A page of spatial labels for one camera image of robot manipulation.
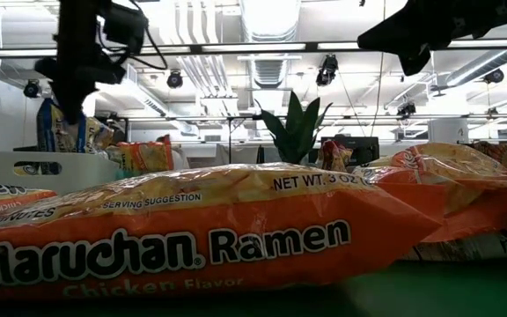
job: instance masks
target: green table surface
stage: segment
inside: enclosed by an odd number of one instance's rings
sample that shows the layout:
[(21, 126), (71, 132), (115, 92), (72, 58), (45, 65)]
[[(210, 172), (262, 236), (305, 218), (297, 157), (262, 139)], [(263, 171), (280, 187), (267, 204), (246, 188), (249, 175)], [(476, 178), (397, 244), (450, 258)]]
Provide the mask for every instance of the green table surface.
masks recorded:
[(507, 316), (507, 260), (397, 262), (327, 287), (193, 299), (0, 303), (2, 316)]

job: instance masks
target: ceiling duct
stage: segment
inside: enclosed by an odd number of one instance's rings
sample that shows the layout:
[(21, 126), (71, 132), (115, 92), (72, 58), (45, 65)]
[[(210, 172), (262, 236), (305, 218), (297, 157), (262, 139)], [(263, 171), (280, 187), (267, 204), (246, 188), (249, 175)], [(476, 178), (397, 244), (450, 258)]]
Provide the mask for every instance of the ceiling duct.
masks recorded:
[(499, 69), (507, 63), (507, 49), (502, 51), (489, 51), (462, 68), (450, 73), (445, 82), (447, 86), (456, 87), (466, 84), (476, 78), (483, 77)]
[[(240, 0), (240, 7), (247, 42), (295, 40), (300, 0)], [(277, 88), (283, 82), (288, 68), (288, 61), (275, 58), (250, 62), (253, 80), (260, 88)]]

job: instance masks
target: ceiling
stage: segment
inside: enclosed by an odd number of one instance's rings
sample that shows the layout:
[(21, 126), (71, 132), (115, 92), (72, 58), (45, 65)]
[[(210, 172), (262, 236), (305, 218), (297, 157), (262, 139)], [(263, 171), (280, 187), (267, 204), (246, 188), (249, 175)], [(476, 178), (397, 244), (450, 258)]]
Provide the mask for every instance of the ceiling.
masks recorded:
[[(217, 7), (217, 37), (223, 43), (244, 41), (243, 26), (240, 16), (239, 0), (211, 0)], [(53, 47), (52, 34), (56, 32), (57, 7), (51, 1), (31, 1), (32, 5), (16, 7), (8, 4), (0, 7), (0, 48), (49, 48)], [(115, 1), (125, 4), (127, 1)], [(357, 36), (375, 26), (383, 19), (399, 10), (405, 0), (367, 1), (364, 7), (359, 7), (356, 0), (303, 0), (298, 19), (297, 41), (355, 41)], [(151, 21), (151, 34), (158, 44), (165, 44), (160, 36), (162, 29), (161, 7), (157, 3), (142, 4), (144, 11)], [(267, 9), (264, 20), (279, 19), (279, 10)], [(490, 31), (485, 38), (507, 38), (507, 26), (498, 27)], [(418, 114), (484, 114), (489, 107), (498, 103), (505, 104), (507, 100), (507, 64), (501, 67), (505, 80), (500, 84), (471, 82), (457, 88), (443, 91), (444, 96), (434, 97), (429, 85), (434, 85), (438, 78), (458, 70), (487, 51), (439, 51), (433, 55), (422, 73), (412, 77), (403, 77), (398, 58), (395, 55), (374, 52), (353, 52), (337, 54), (339, 74), (331, 85), (318, 87), (315, 83), (319, 65), (325, 54), (296, 54), (298, 60), (290, 61), (290, 67), (283, 84), (279, 87), (284, 93), (277, 94), (272, 99), (272, 108), (281, 107), (286, 110), (289, 91), (294, 91), (301, 100), (322, 98), (323, 104), (333, 102), (328, 114), (344, 115), (356, 112), (360, 115), (396, 114), (396, 108), (403, 102), (402, 93), (408, 100), (416, 104)], [(228, 81), (238, 98), (238, 110), (241, 114), (251, 114), (255, 110), (252, 81), (247, 63), (238, 60), (237, 55), (223, 55), (224, 67)], [(157, 57), (145, 57), (149, 63), (159, 63)], [(179, 63), (174, 56), (166, 58), (170, 68), (178, 69)], [(5, 80), (20, 85), (26, 79), (39, 77), (33, 71), (34, 59), (5, 59), (0, 60), (0, 75)], [(183, 86), (170, 89), (167, 84), (169, 72), (153, 70), (141, 63), (133, 63), (138, 71), (139, 84), (147, 89), (155, 98), (163, 101), (171, 114), (201, 115), (202, 108), (197, 105), (196, 88), (183, 71)], [(135, 104), (129, 92), (108, 91), (97, 98), (98, 110), (130, 109), (126, 105)], [(500, 113), (507, 113), (507, 108)], [(397, 128), (397, 121), (375, 121), (380, 123), (374, 131), (383, 138), (392, 136), (390, 131)], [(357, 127), (358, 123), (351, 121), (326, 121), (326, 125), (335, 125), (342, 133), (361, 135), (369, 134), (372, 121), (361, 122), (365, 127)], [(247, 129), (263, 129), (255, 122), (244, 125)], [(497, 129), (507, 129), (507, 121), (498, 123)]]

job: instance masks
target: white ceiling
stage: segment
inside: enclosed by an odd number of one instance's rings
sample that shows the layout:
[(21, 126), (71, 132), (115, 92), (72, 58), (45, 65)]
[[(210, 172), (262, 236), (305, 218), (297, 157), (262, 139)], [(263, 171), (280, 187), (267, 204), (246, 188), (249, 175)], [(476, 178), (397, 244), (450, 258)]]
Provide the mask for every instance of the white ceiling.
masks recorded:
[[(217, 12), (217, 34), (222, 42), (242, 41), (242, 25), (238, 0), (214, 0), (220, 9)], [(405, 0), (386, 0), (386, 16), (395, 13), (406, 3)], [(144, 10), (151, 18), (151, 33), (161, 43), (159, 32), (154, 23), (155, 4), (143, 4)], [(383, 19), (383, 1), (367, 1), (365, 7), (359, 7), (357, 0), (314, 0), (303, 1), (298, 23), (299, 41), (355, 41), (357, 36), (373, 27)], [(56, 32), (56, 8), (24, 7), (0, 8), (0, 48), (48, 48), (54, 46), (52, 34)], [(268, 8), (267, 20), (278, 18), (278, 11)], [(492, 30), (487, 38), (507, 38), (507, 26)], [(337, 55), (340, 76), (326, 87), (315, 84), (316, 72), (325, 55), (302, 54), (302, 59), (291, 62), (288, 76), (282, 88), (295, 91), (303, 100), (321, 97), (324, 104), (334, 102), (330, 114), (353, 114), (350, 105), (357, 106), (359, 114), (384, 114), (383, 106), (391, 102), (401, 92), (414, 85), (428, 73), (439, 75), (457, 70), (486, 51), (442, 51), (436, 52), (432, 63), (428, 64), (421, 74), (405, 77), (400, 81), (401, 67), (396, 56), (381, 53), (357, 52)], [(167, 57), (170, 67), (177, 68), (174, 57)], [(158, 63), (157, 57), (146, 57), (146, 61)], [(32, 71), (34, 60), (4, 60), (2, 70), (5, 77), (13, 80), (36, 77)], [(224, 65), (232, 89), (239, 98), (239, 109), (246, 110), (252, 104), (249, 88), (250, 80), (246, 63), (239, 62), (236, 55), (225, 55)], [(184, 85), (179, 89), (169, 89), (165, 83), (167, 73), (149, 69), (142, 64), (133, 63), (141, 73), (141, 83), (152, 93), (163, 100), (176, 114), (198, 114), (195, 105), (195, 87), (184, 77)], [(457, 89), (445, 91), (445, 112), (482, 113), (489, 105), (507, 100), (507, 65), (502, 67), (506, 79), (499, 85), (486, 86), (481, 83), (470, 83)], [(439, 113), (442, 110), (426, 106), (432, 100), (431, 93), (426, 93), (424, 85), (418, 85), (410, 91), (412, 100), (418, 106), (419, 114)], [(119, 104), (131, 102), (123, 96), (104, 96), (98, 107), (114, 109)], [(283, 97), (283, 104), (288, 93)], [(349, 127), (356, 133), (358, 127)]]

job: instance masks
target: white box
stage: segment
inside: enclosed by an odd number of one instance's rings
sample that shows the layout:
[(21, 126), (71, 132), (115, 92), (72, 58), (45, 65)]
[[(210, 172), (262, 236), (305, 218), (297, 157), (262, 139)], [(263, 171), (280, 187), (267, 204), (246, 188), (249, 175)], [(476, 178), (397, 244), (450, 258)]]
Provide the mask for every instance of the white box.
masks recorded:
[[(18, 175), (18, 162), (56, 162), (62, 171), (57, 175)], [(115, 181), (118, 170), (117, 163), (94, 154), (0, 151), (0, 184), (50, 189), (58, 195)]]

